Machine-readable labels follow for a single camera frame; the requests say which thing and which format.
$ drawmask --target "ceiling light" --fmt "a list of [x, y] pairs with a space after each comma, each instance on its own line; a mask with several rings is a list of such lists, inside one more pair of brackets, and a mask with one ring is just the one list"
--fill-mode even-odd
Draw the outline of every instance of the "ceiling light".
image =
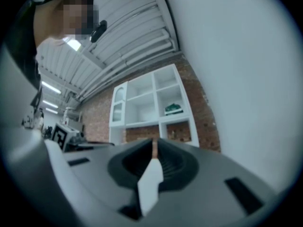
[[58, 114], [58, 112], [55, 111], [55, 110], [53, 110], [53, 109], [46, 108], [46, 110], [49, 111], [49, 112], [52, 112], [52, 113], [54, 113], [54, 114]]
[[60, 91], [60, 90], [58, 90], [58, 89], [54, 88], [53, 86], [47, 84], [45, 81], [42, 81], [42, 85], [48, 87], [49, 89], [53, 90], [53, 91], [56, 92], [56, 93], [61, 94], [61, 91]]
[[58, 108], [58, 106], [57, 106], [57, 105], [55, 105], [55, 104], [52, 104], [52, 103], [47, 102], [47, 101], [45, 101], [45, 100], [43, 100], [43, 102], [44, 102], [45, 104], [48, 104], [48, 105], [50, 105], [50, 106], [54, 107], [54, 108]]
[[63, 39], [71, 48], [73, 48], [75, 51], [78, 51], [81, 47], [81, 43], [77, 40], [64, 38]]

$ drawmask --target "white shelving unit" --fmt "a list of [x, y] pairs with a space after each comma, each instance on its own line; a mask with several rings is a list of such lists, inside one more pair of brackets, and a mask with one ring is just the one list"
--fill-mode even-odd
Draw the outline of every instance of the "white shelving unit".
[[[167, 115], [165, 108], [171, 104], [181, 107], [175, 112], [183, 112]], [[186, 121], [192, 139], [187, 144], [199, 147], [188, 97], [177, 68], [172, 64], [115, 87], [109, 118], [109, 141], [121, 144], [124, 128], [151, 125], [158, 125], [160, 137], [167, 138], [167, 125]]]

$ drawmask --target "red brick wall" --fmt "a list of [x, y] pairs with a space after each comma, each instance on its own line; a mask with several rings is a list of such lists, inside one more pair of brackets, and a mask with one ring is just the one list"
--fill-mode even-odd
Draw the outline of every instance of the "red brick wall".
[[[86, 138], [91, 141], [108, 141], [108, 121], [114, 87], [125, 81], [132, 80], [140, 75], [173, 63], [178, 69], [189, 99], [189, 103], [191, 105], [196, 122], [200, 147], [220, 152], [219, 136], [216, 126], [214, 125], [213, 113], [203, 98], [204, 92], [198, 78], [196, 77], [188, 61], [182, 55], [176, 55], [166, 60], [157, 62], [149, 67], [143, 68], [131, 75], [128, 75], [81, 105], [79, 110], [82, 111], [82, 121], [85, 125], [84, 133]], [[175, 129], [177, 135], [176, 140], [183, 139], [184, 141], [187, 141], [189, 137], [188, 130], [186, 130], [184, 124], [185, 123], [180, 123], [168, 126], [169, 137], [172, 129]], [[137, 138], [156, 137], [159, 137], [158, 126], [127, 129], [124, 136], [126, 142], [135, 140]]]

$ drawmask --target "white ceiling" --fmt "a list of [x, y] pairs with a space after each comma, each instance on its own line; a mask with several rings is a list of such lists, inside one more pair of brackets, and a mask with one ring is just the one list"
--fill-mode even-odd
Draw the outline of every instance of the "white ceiling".
[[178, 51], [165, 0], [94, 3], [99, 9], [99, 20], [107, 21], [107, 31], [96, 43], [88, 38], [80, 41], [82, 46], [76, 52], [65, 43], [58, 45], [47, 40], [37, 50], [43, 81], [62, 91], [59, 95], [43, 89], [44, 99], [59, 105], [59, 112], [67, 106], [77, 106], [117, 78], [146, 66], [151, 59]]

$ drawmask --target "fluorescent light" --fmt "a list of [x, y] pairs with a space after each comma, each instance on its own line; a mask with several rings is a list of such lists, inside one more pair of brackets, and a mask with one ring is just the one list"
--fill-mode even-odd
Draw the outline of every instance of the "fluorescent light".
[[55, 111], [55, 110], [53, 110], [53, 109], [46, 108], [46, 110], [47, 110], [47, 111], [50, 111], [50, 112], [52, 112], [52, 113], [54, 113], [54, 114], [58, 114], [58, 112]]
[[68, 38], [63, 39], [71, 48], [73, 48], [75, 51], [78, 51], [81, 47], [81, 43], [77, 40], [69, 40]]
[[52, 104], [52, 103], [47, 102], [47, 101], [45, 101], [45, 100], [43, 100], [43, 102], [44, 102], [45, 104], [48, 104], [48, 105], [50, 105], [50, 106], [54, 107], [54, 108], [58, 108], [58, 106], [57, 106], [57, 105], [55, 105], [55, 104]]
[[42, 81], [42, 85], [48, 87], [49, 89], [53, 90], [53, 91], [56, 92], [56, 93], [61, 94], [61, 91], [60, 91], [60, 90], [58, 90], [58, 89], [54, 88], [53, 86], [47, 84], [45, 81]]

